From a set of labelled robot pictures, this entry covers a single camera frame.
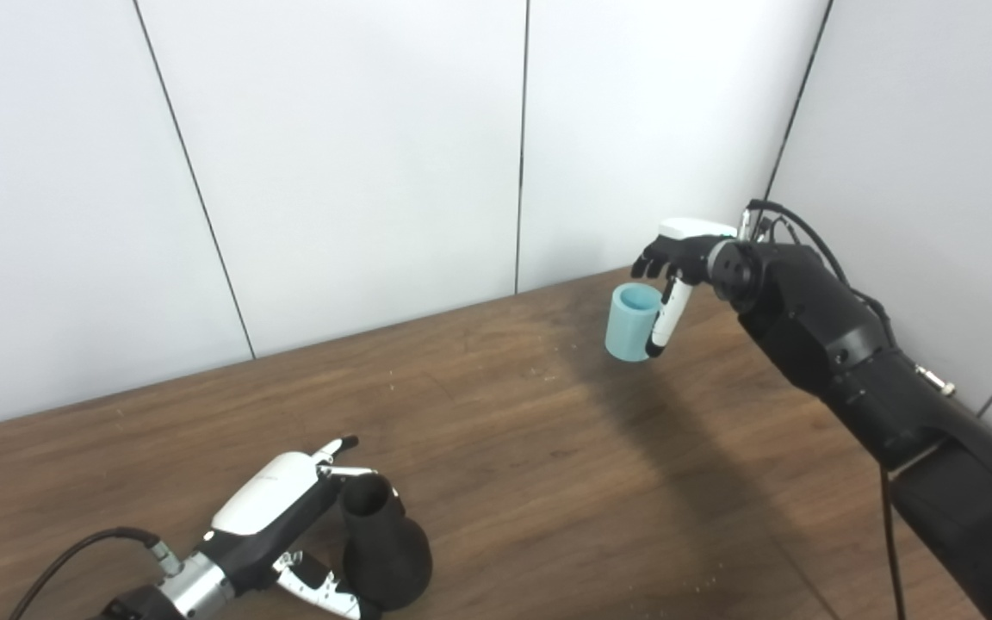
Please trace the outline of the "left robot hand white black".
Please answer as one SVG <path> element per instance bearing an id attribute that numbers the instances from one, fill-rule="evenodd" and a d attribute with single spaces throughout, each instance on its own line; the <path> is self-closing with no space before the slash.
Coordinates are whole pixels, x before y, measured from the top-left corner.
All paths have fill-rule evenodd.
<path id="1" fill-rule="evenodd" d="M 377 605 L 356 595 L 326 564 L 293 549 L 334 506 L 344 482 L 365 474 L 365 468 L 334 464 L 336 456 L 358 443 L 356 436 L 343 436 L 311 454 L 280 454 L 216 512 L 196 552 L 224 574 L 233 596 L 280 587 L 345 619 L 382 616 Z"/>

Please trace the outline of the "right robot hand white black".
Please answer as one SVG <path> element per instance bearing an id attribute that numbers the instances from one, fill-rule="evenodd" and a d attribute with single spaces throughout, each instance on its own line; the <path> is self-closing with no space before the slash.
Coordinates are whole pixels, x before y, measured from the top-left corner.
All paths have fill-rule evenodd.
<path id="1" fill-rule="evenodd" d="M 694 287 L 709 281 L 716 248 L 736 236 L 736 227 L 696 217 L 669 217 L 659 224 L 656 239 L 642 250 L 630 271 L 634 278 L 665 279 L 646 342 L 647 356 L 656 358 L 664 352 Z"/>

